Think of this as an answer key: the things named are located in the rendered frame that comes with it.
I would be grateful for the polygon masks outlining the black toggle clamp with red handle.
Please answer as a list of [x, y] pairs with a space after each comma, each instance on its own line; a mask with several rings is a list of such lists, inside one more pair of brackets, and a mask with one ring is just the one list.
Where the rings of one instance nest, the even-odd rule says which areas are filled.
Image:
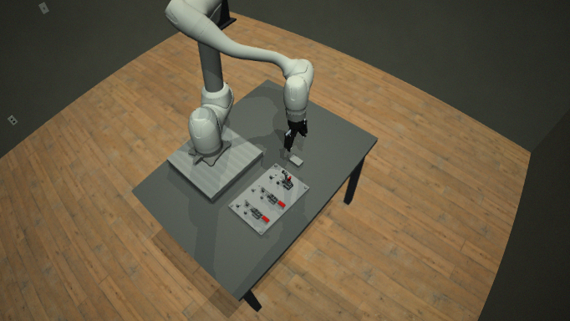
[[293, 187], [293, 183], [291, 182], [291, 176], [288, 177], [288, 173], [285, 170], [283, 170], [282, 173], [285, 175], [285, 181], [283, 186], [286, 189], [290, 190]]

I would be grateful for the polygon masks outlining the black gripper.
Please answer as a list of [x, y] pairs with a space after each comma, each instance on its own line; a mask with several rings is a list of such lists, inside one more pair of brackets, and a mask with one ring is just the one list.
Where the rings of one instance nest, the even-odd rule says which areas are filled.
[[288, 126], [289, 126], [288, 133], [284, 133], [284, 135], [285, 135], [284, 147], [288, 150], [288, 154], [290, 156], [292, 156], [293, 155], [292, 145], [293, 145], [294, 137], [296, 136], [296, 134], [298, 132], [300, 133], [300, 142], [299, 143], [304, 145], [304, 141], [305, 141], [305, 137], [306, 137], [305, 134], [308, 133], [307, 120], [304, 119], [300, 122], [292, 122], [292, 121], [288, 120]]

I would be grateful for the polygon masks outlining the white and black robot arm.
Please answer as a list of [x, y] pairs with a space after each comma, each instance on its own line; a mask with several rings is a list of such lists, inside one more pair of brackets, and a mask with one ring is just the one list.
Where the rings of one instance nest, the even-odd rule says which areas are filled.
[[283, 101], [286, 117], [292, 122], [305, 119], [309, 90], [313, 83], [314, 71], [310, 61], [290, 59], [280, 53], [239, 44], [228, 38], [217, 27], [221, 4], [222, 0], [171, 0], [165, 10], [169, 22], [198, 43], [205, 85], [201, 89], [201, 107], [193, 110], [188, 120], [195, 146], [188, 153], [195, 156], [194, 165], [204, 161], [214, 166], [231, 147], [231, 142], [220, 140], [234, 101], [232, 89], [228, 89], [228, 84], [223, 81], [220, 53], [236, 59], [276, 64], [286, 79]]

